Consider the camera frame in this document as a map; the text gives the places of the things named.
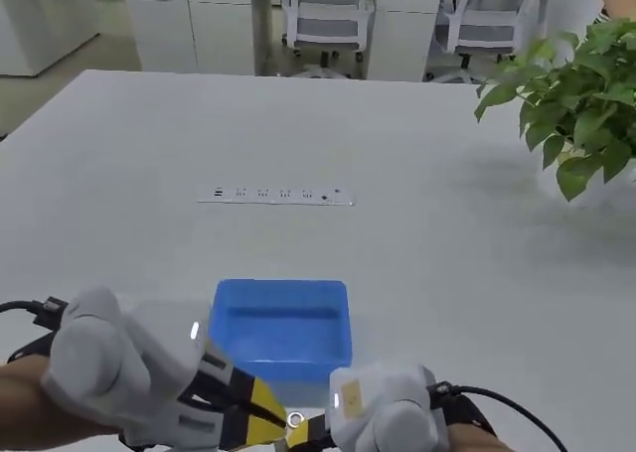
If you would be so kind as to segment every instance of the black cable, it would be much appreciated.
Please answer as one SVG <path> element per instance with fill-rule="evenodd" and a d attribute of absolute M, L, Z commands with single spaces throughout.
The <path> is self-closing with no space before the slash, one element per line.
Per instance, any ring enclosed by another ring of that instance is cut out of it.
<path fill-rule="evenodd" d="M 543 424 L 534 414 L 529 412 L 527 409 L 519 405 L 514 400 L 509 399 L 505 395 L 499 394 L 489 389 L 484 389 L 482 387 L 472 387 L 470 385 L 452 385 L 450 387 L 450 393 L 452 395 L 459 395 L 463 393 L 483 395 L 485 397 L 490 397 L 491 399 L 495 399 L 503 404 L 506 404 L 508 407 L 515 409 L 517 412 L 519 412 L 521 415 L 523 415 L 533 424 L 539 427 L 546 434 L 546 436 L 550 438 L 550 440 L 555 444 L 556 448 L 560 452 L 567 452 L 567 449 L 565 448 L 563 443 L 560 441 L 557 435 L 550 430 L 549 427 Z"/>
<path fill-rule="evenodd" d="M 39 301 L 8 301 L 0 304 L 0 313 L 11 310 L 27 310 L 29 313 L 37 315 L 42 309 L 42 303 Z"/>

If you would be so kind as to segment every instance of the yellow label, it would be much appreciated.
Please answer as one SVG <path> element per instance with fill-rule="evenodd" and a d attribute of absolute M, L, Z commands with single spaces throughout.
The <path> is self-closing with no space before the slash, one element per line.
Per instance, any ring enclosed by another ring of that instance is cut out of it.
<path fill-rule="evenodd" d="M 343 413 L 346 419 L 362 415 L 362 394 L 357 380 L 347 382 L 340 389 L 342 392 Z"/>

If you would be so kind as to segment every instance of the blue container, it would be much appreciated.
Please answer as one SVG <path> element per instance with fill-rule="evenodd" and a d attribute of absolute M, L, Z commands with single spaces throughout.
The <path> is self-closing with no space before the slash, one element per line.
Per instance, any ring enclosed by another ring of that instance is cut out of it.
<path fill-rule="evenodd" d="M 267 381 L 325 382 L 351 365 L 347 287 L 340 281 L 224 280 L 209 336 Z"/>

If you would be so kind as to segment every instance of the power strip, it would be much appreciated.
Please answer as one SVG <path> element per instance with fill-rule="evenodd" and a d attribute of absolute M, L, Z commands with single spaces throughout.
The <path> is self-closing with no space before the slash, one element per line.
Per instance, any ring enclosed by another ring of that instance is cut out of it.
<path fill-rule="evenodd" d="M 203 191 L 199 203 L 269 204 L 292 206 L 353 206 L 354 198 L 341 188 L 288 189 L 282 187 L 216 187 Z"/>

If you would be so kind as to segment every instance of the white chair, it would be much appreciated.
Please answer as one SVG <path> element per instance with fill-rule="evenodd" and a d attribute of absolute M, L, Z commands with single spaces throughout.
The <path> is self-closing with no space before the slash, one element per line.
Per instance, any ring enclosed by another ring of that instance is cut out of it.
<path fill-rule="evenodd" d="M 461 70 L 433 79 L 466 83 L 480 80 L 469 70 L 472 55 L 514 55 L 528 42 L 527 27 L 535 0 L 444 0 L 435 41 L 446 53 L 462 58 Z"/>
<path fill-rule="evenodd" d="M 283 45 L 296 53 L 303 45 L 329 50 L 345 48 L 363 60 L 367 48 L 369 21 L 376 7 L 371 0 L 281 0 L 284 12 Z M 320 67 L 310 68 L 303 77 L 344 77 L 327 68 L 329 53 L 323 52 Z"/>

